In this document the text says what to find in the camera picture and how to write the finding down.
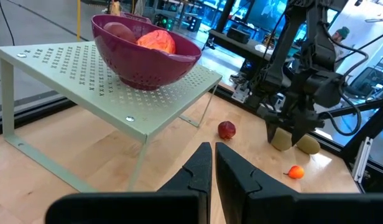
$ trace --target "wooden tabletop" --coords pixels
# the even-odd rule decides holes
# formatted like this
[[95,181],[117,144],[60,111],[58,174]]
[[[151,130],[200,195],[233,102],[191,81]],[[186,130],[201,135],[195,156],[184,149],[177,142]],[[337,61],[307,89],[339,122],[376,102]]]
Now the wooden tabletop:
[[[209,96],[207,93],[185,114],[200,118]],[[221,141],[217,126],[226,120],[237,128],[235,137],[226,144],[283,184],[299,192],[358,192],[342,159],[326,151],[314,156],[298,149],[279,152],[267,143],[263,120],[217,97],[213,98],[199,129],[176,119],[153,140],[136,190],[157,190],[181,168],[201,142],[210,142],[214,147],[215,142]],[[79,106],[19,128],[17,133],[105,192],[124,191],[141,146]],[[303,179],[292,180],[283,175],[293,165],[305,168]],[[42,224],[48,206],[74,192],[0,136],[0,224]],[[215,176],[211,223],[225,223]]]

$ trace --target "perforated shelf surface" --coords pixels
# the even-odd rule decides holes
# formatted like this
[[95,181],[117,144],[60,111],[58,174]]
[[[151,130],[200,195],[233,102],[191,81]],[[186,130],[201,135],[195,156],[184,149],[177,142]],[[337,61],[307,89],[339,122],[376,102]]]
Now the perforated shelf surface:
[[196,65],[155,91],[123,84],[94,42],[0,47],[0,57],[141,141],[157,134],[221,80]]

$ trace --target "monitor screen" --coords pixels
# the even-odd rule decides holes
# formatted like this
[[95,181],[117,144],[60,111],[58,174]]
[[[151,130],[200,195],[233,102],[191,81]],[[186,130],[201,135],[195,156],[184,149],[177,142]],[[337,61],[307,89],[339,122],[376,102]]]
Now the monitor screen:
[[[255,0],[248,15],[247,22],[261,29],[272,31],[286,6],[287,0]],[[332,9],[328,10],[327,16],[329,23],[332,23],[337,13],[337,11]],[[276,33],[280,34],[284,25],[285,18],[283,17],[276,29]],[[305,34],[306,24],[301,26],[296,39],[303,38]]]

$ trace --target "green cap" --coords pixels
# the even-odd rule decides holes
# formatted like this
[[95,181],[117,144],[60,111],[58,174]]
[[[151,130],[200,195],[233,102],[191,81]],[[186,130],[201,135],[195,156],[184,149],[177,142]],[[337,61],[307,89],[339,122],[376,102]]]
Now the green cap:
[[342,27],[336,31],[343,39],[346,39],[350,30],[347,27]]

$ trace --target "small orange tomato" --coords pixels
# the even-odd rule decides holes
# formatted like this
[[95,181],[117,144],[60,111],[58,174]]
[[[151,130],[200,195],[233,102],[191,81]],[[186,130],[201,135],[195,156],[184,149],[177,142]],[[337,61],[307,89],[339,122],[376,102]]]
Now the small orange tomato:
[[305,171],[300,166],[292,166],[288,174],[285,175],[288,175],[293,179],[301,179],[305,175]]

